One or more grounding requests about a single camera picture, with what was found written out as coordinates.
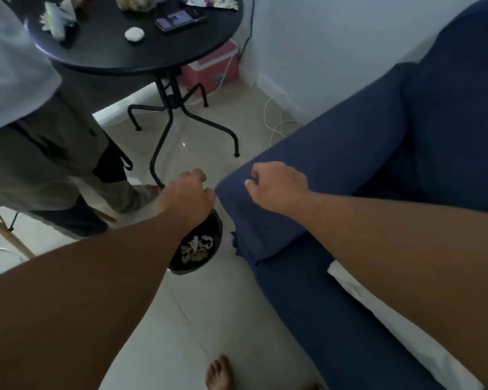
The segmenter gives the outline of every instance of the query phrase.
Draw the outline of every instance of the sofa armrest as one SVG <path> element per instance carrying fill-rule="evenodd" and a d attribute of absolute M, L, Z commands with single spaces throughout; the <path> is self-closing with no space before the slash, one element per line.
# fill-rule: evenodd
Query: sofa armrest
<path fill-rule="evenodd" d="M 254 204 L 244 188 L 254 163 L 283 161 L 306 174 L 313 191 L 351 195 L 400 146 L 407 118 L 400 96 L 412 63 L 398 64 L 376 82 L 327 111 L 222 180 L 216 188 L 248 260 L 271 257 L 305 232 Z"/>

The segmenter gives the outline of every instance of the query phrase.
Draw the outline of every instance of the fist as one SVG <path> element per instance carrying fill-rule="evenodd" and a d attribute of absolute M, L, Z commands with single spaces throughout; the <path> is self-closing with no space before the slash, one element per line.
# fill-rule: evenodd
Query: fist
<path fill-rule="evenodd" d="M 248 179 L 246 189 L 262 208 L 288 215 L 291 208 L 309 193 L 307 178 L 303 173 L 281 162 L 256 163 Z"/>
<path fill-rule="evenodd" d="M 205 221 L 215 204 L 213 189 L 204 189 L 202 185 L 206 179 L 199 168 L 185 171 L 157 197 L 161 211 L 172 212 L 187 232 Z"/>

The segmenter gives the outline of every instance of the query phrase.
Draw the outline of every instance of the pink box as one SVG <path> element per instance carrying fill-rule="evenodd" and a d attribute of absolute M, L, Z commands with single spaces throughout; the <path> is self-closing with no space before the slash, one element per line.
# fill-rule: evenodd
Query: pink box
<path fill-rule="evenodd" d="M 206 93 L 211 93 L 220 86 L 224 72 L 224 84 L 239 78 L 239 61 L 237 43 L 230 39 L 209 55 L 181 67 L 182 75 L 190 87 L 202 83 Z"/>

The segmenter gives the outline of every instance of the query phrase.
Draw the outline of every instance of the smartphone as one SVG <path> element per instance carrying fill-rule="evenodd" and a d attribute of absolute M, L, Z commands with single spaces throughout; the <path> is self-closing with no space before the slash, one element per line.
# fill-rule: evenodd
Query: smartphone
<path fill-rule="evenodd" d="M 198 8 L 182 9 L 162 18 L 156 19 L 156 25 L 162 32 L 171 32 L 191 24 L 202 23 L 207 20 L 206 12 Z"/>

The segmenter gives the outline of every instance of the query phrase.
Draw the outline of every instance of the blue sofa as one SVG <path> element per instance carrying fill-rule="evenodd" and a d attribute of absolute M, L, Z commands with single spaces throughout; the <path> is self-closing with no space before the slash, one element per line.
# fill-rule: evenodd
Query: blue sofa
<path fill-rule="evenodd" d="M 332 390 L 441 389 L 326 273 L 331 254 L 299 224 L 254 205 L 243 183 L 267 161 L 304 172 L 323 193 L 488 212 L 488 0 L 451 22 L 419 63 L 396 65 L 216 190 L 238 254 Z"/>

